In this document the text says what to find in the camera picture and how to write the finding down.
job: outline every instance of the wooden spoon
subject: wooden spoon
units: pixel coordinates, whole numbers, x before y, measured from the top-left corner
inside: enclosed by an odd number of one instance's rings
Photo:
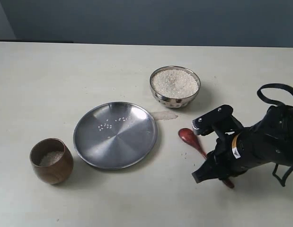
[[[207,159],[207,154],[204,152],[201,143],[199,141],[199,138],[194,135],[194,132],[188,128],[180,129],[178,132],[179,137],[188,145],[195,148],[197,151],[200,152],[200,154]],[[230,179],[222,180],[222,182],[229,188],[234,188],[235,185],[231,182]]]

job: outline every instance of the brown wooden cup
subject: brown wooden cup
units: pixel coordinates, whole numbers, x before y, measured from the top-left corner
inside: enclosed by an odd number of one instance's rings
[[[62,157],[50,166],[40,166],[42,158],[49,152],[63,151]],[[34,172],[42,181],[50,184],[65,181],[72,172],[74,161],[66,145],[59,139],[49,138],[37,143],[29,155]]]

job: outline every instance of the stainless steel plate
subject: stainless steel plate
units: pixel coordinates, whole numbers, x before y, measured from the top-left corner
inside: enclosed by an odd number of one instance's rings
[[[79,156],[102,169],[120,169],[143,159],[157,139],[154,118],[143,108],[107,103],[85,114],[74,132]]]

